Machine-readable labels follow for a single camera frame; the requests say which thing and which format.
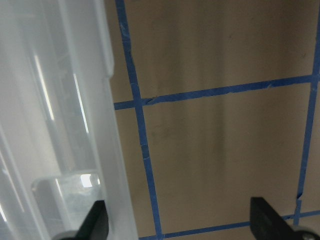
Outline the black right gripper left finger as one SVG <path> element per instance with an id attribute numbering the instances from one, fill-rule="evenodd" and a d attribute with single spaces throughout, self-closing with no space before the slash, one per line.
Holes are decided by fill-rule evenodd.
<path id="1" fill-rule="evenodd" d="M 105 202 L 97 200 L 92 205 L 79 230 L 75 240 L 106 240 L 109 234 L 109 218 Z"/>

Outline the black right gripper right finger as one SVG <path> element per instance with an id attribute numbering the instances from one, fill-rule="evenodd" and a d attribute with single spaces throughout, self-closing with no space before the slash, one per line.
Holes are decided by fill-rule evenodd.
<path id="1" fill-rule="evenodd" d="M 256 240 L 293 240 L 295 232 L 263 197 L 250 199 L 250 230 Z"/>

